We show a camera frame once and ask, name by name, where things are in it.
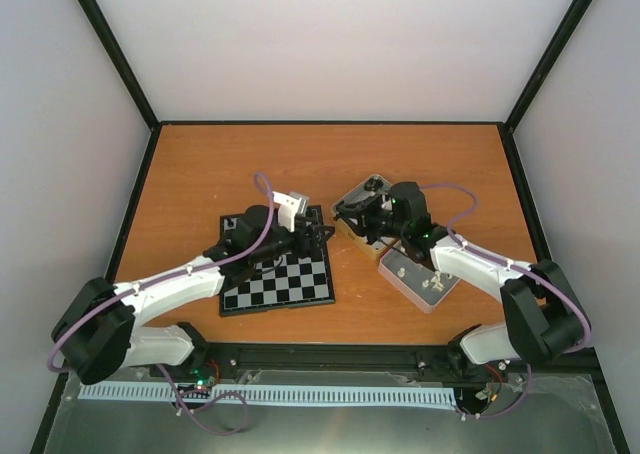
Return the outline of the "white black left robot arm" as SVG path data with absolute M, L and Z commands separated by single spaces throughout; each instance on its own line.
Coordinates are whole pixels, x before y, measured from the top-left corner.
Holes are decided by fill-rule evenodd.
M 233 228 L 222 230 L 215 245 L 184 265 L 130 282 L 91 279 L 53 328 L 47 367 L 73 372 L 85 385 L 126 367 L 166 366 L 180 376 L 197 376 L 208 364 L 209 344 L 202 334 L 186 321 L 168 327 L 152 327 L 150 321 L 240 286 L 266 261 L 318 255 L 334 232 L 317 214 L 297 214 L 287 228 L 268 207 L 254 205 L 237 216 Z

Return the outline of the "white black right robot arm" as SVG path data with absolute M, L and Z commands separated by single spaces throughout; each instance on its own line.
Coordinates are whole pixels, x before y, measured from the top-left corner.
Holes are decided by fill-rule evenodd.
M 433 221 L 424 191 L 414 181 L 385 186 L 372 177 L 359 199 L 342 198 L 333 213 L 368 244 L 394 239 L 414 264 L 451 275 L 500 302 L 503 322 L 471 327 L 449 342 L 452 371 L 464 375 L 472 366 L 502 360 L 541 364 L 590 343 L 591 323 L 558 264 L 516 261 L 469 242 L 451 224 Z

